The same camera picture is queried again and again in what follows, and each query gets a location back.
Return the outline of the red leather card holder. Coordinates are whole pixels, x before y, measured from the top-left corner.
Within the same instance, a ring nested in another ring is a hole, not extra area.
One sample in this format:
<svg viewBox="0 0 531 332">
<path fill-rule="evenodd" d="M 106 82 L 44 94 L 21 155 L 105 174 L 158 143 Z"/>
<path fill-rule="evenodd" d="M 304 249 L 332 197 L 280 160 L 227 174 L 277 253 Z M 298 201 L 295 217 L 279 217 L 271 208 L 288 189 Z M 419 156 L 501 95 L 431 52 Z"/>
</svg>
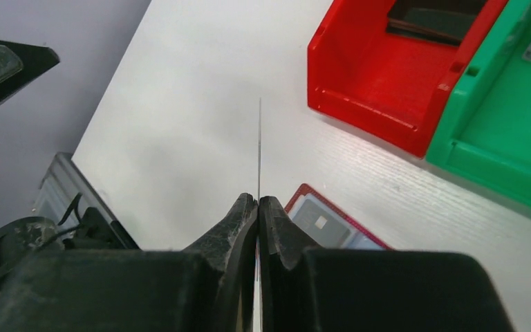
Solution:
<svg viewBox="0 0 531 332">
<path fill-rule="evenodd" d="M 375 236 L 318 191 L 303 183 L 285 206 L 293 223 L 326 248 L 390 250 Z"/>
</svg>

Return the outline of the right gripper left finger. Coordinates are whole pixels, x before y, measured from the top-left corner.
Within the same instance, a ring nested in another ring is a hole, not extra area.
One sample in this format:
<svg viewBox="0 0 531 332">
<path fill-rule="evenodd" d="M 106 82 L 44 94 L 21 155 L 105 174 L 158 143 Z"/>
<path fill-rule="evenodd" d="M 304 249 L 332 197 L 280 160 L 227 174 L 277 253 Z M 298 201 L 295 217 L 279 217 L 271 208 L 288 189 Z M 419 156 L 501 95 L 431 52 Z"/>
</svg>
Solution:
<svg viewBox="0 0 531 332">
<path fill-rule="evenodd" d="M 0 292 L 0 331 L 251 331 L 257 202 L 176 251 L 34 251 Z"/>
</svg>

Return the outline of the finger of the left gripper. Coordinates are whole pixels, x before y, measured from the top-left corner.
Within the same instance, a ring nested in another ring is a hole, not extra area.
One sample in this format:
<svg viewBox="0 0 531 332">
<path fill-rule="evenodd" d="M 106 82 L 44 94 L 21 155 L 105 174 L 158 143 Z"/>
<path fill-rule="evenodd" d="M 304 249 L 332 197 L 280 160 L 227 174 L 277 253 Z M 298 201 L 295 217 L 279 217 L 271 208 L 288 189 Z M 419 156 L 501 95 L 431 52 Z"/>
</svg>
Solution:
<svg viewBox="0 0 531 332">
<path fill-rule="evenodd" d="M 49 47 L 0 40 L 0 104 L 59 62 Z"/>
</svg>

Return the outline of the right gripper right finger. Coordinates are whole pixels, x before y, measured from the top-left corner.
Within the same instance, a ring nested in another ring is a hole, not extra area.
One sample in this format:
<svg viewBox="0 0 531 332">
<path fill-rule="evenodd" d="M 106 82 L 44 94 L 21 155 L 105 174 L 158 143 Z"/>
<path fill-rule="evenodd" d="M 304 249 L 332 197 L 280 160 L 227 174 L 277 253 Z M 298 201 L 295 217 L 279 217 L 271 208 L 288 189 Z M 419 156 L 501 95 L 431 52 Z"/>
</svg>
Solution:
<svg viewBox="0 0 531 332">
<path fill-rule="evenodd" d="M 512 331 L 485 269 L 457 252 L 319 246 L 259 201 L 264 331 Z"/>
</svg>

